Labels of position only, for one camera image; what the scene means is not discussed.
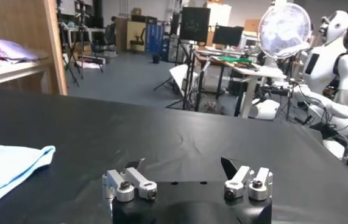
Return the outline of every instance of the white humanoid robot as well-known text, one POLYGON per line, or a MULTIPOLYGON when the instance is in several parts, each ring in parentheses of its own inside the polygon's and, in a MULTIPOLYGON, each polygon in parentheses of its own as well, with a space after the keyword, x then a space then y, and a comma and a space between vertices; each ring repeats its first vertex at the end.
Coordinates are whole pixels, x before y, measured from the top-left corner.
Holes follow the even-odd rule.
MULTIPOLYGON (((306 59, 303 74, 306 85, 293 89, 297 100, 310 104, 308 112, 314 117, 312 123, 328 123, 345 136, 348 136, 348 53, 343 39, 347 29, 348 14, 344 11, 322 18, 320 33, 324 44, 302 53, 306 59), (339 91, 332 101, 322 92, 336 76, 339 91)), ((344 147, 338 142, 324 140, 324 145, 338 158, 343 156, 344 147)))

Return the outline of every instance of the black chair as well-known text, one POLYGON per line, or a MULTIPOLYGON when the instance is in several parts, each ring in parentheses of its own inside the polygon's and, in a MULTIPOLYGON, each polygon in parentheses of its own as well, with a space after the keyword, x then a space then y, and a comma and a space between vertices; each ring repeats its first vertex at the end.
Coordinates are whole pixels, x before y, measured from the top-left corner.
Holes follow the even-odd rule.
POLYGON ((141 35, 140 36, 135 36, 136 40, 130 40, 129 43, 130 43, 130 48, 131 49, 134 49, 134 47, 136 45, 140 45, 140 46, 144 46, 144 39, 143 39, 143 36, 144 36, 144 33, 145 33, 145 28, 143 29, 143 31, 141 32, 141 35))

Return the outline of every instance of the gray carpet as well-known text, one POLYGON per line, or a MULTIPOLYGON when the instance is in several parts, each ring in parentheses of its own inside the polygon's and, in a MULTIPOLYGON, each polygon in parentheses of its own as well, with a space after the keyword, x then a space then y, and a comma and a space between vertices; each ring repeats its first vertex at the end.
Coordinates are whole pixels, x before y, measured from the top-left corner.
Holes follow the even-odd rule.
MULTIPOLYGON (((104 66, 104 72, 99 69, 84 69, 84 79, 73 69, 80 87, 71 82, 71 76, 67 74, 68 91, 70 96, 100 99, 114 102, 131 103, 146 107, 164 108, 181 97, 176 95, 172 89, 164 86, 153 92, 153 88, 170 77, 169 69, 174 63, 161 61, 152 64, 152 56, 145 54, 121 53, 113 58, 110 64, 104 66)), ((229 69, 225 70, 222 88, 226 88, 229 82, 229 69)), ((204 86, 208 89, 216 89, 219 77, 219 68, 210 67, 205 75, 204 86)), ((286 99, 276 97, 274 100, 282 101, 281 108, 286 105, 286 99)), ((208 102, 216 102, 221 110, 218 113, 233 116, 235 111, 236 97, 224 94, 216 100, 214 96, 204 94, 201 100, 201 111, 207 111, 205 107, 208 102)), ((289 113, 289 122, 296 123, 295 117, 304 120, 306 113, 295 107, 289 113)), ((283 123, 286 121, 286 107, 281 110, 273 122, 283 123)))

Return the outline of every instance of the screw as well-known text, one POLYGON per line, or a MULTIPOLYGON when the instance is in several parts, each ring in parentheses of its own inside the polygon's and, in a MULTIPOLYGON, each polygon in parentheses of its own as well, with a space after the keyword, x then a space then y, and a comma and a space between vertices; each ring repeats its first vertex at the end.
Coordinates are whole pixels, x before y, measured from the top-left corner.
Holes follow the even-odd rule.
POLYGON ((151 200, 155 200, 157 192, 155 190, 149 190, 147 196, 151 200))
POLYGON ((119 185, 120 190, 126 190, 130 187, 130 183, 128 181, 124 181, 119 185))
POLYGON ((224 193, 224 197, 225 197, 225 199, 227 199, 229 201, 233 201, 234 199, 236 199, 236 194, 234 193, 233 190, 226 189, 225 193, 224 193))
POLYGON ((252 182, 252 186, 256 189, 259 189, 263 186, 263 183, 260 180, 254 180, 252 182))

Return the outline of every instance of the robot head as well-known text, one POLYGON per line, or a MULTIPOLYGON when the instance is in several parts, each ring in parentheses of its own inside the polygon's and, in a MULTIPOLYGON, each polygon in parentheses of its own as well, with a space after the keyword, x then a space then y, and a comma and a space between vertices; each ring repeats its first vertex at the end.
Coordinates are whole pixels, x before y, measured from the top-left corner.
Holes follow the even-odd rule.
POLYGON ((324 44, 329 44, 339 37, 343 37, 348 29, 348 13, 336 11, 329 17, 321 18, 320 33, 324 44))

